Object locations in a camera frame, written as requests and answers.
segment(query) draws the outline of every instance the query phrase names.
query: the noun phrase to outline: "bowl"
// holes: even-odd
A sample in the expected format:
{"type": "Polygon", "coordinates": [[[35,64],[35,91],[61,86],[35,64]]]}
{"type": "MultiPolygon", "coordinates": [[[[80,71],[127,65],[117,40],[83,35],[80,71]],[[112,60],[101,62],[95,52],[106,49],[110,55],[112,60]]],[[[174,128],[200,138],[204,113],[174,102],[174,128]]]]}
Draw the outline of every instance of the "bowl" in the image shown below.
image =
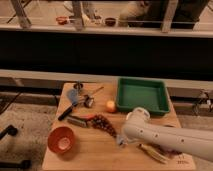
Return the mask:
{"type": "Polygon", "coordinates": [[[105,19],[105,25],[112,27],[115,24],[116,24],[116,19],[115,18],[109,17],[109,18],[105,19]]]}
{"type": "Polygon", "coordinates": [[[68,127],[58,127],[54,129],[48,137],[48,148],[56,154],[63,154],[69,151],[75,142],[72,129],[68,127]]]}

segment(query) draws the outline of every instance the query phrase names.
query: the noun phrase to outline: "wooden cutting board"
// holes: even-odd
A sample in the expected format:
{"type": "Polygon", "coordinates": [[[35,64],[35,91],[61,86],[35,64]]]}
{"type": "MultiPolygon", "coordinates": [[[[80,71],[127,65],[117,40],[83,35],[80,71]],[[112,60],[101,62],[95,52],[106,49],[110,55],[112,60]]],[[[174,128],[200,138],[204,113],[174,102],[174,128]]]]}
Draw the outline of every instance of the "wooden cutting board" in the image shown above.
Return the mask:
{"type": "MultiPolygon", "coordinates": [[[[101,86],[104,89],[94,95],[95,103],[88,109],[78,106],[74,109],[73,115],[86,116],[88,114],[102,114],[109,119],[117,132],[125,121],[125,113],[109,114],[105,110],[108,100],[116,99],[117,85],[112,83],[85,83],[84,93],[91,92],[101,86]]],[[[72,170],[72,171],[193,171],[196,170],[194,161],[190,155],[182,154],[171,159],[168,164],[161,164],[146,153],[137,148],[139,143],[129,144],[125,148],[117,146],[115,139],[108,133],[90,128],[81,128],[67,123],[66,119],[62,122],[57,120],[58,116],[71,105],[67,98],[67,92],[73,88],[73,84],[66,83],[60,99],[60,104],[53,122],[52,129],[60,126],[70,127],[75,134],[76,143],[74,147],[64,155],[52,153],[48,147],[46,149],[43,170],[72,170]]],[[[172,125],[180,127],[171,101],[170,113],[161,118],[153,118],[151,123],[159,125],[172,125]]]]}

